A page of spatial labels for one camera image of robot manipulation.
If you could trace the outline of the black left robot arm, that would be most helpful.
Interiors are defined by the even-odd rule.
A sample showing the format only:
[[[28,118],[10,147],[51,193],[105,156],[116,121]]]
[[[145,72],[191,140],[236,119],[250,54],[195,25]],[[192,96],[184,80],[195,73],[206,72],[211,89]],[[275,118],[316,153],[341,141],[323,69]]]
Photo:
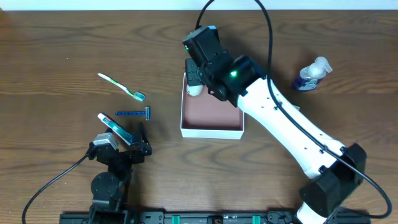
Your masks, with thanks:
[[[131,134],[110,116],[99,113],[99,120],[107,130],[89,144],[85,157],[107,166],[91,182],[93,204],[88,223],[211,223],[207,213],[169,213],[137,211],[126,205],[134,164],[141,164],[152,154],[145,129],[139,123]]]

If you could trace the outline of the white cosmetic tube gold cap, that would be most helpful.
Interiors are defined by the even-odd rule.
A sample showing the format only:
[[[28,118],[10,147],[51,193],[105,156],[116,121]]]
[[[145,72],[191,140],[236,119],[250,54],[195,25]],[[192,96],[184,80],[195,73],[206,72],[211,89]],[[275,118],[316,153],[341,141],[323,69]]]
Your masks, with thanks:
[[[198,96],[202,93],[203,85],[197,85],[197,86],[187,85],[186,90],[190,96]]]

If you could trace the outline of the green white toothbrush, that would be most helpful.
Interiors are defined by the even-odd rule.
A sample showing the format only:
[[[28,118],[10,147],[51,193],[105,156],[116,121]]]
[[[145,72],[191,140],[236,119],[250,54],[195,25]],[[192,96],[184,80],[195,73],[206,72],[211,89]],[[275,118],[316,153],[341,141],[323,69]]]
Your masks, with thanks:
[[[112,83],[113,85],[116,85],[117,87],[122,89],[122,91],[124,91],[125,93],[127,93],[129,96],[133,97],[137,101],[143,102],[146,97],[143,93],[141,93],[139,91],[135,91],[134,93],[131,92],[126,86],[116,82],[115,80],[113,80],[112,78],[110,78],[109,76],[107,76],[103,73],[99,73],[98,76],[103,78],[104,80]]]

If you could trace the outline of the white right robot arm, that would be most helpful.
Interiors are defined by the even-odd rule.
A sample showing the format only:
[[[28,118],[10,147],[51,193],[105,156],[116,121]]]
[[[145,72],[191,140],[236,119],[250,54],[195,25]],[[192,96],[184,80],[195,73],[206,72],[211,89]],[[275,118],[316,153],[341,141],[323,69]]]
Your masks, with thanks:
[[[295,158],[308,183],[299,191],[301,223],[325,223],[364,180],[367,155],[333,139],[299,112],[251,58],[229,53],[196,59],[198,76],[210,94],[229,101],[263,125]]]

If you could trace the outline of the teal toothpaste tube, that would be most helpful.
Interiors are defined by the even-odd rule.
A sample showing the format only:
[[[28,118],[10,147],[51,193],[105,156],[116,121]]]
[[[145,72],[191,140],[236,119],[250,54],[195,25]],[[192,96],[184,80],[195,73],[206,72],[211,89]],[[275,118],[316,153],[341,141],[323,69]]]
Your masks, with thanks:
[[[109,116],[99,113],[98,118],[114,133],[116,133],[128,146],[133,143],[134,137]]]

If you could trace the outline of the blue disposable razor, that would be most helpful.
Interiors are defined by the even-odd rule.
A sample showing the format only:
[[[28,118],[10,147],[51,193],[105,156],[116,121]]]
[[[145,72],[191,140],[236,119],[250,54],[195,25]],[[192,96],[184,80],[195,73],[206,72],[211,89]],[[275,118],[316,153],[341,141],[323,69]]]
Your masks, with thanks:
[[[150,120],[150,106],[146,106],[144,111],[117,111],[116,116],[144,116],[146,121]]]

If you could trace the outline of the blue foam soap pump bottle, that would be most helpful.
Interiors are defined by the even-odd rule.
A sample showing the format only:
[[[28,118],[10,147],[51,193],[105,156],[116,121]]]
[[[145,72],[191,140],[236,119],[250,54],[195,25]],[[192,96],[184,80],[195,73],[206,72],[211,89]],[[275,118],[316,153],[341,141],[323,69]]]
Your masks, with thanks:
[[[332,71],[333,69],[325,57],[317,57],[311,65],[301,69],[299,76],[293,82],[293,89],[298,91],[314,90]]]

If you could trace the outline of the white box with pink interior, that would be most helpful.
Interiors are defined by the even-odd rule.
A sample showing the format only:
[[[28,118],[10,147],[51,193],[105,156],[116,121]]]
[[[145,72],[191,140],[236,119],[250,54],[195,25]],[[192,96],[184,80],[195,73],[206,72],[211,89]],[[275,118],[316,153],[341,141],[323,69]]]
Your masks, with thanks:
[[[189,95],[187,78],[184,77],[180,130],[184,138],[241,139],[244,113],[209,95],[206,87],[198,96]]]

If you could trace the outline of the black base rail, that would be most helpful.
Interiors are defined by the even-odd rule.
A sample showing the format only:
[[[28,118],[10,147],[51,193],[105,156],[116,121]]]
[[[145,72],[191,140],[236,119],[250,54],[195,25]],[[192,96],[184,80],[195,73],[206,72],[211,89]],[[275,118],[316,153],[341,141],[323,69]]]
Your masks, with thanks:
[[[263,213],[63,213],[61,224],[127,223],[127,224],[297,224],[300,221],[290,211]]]

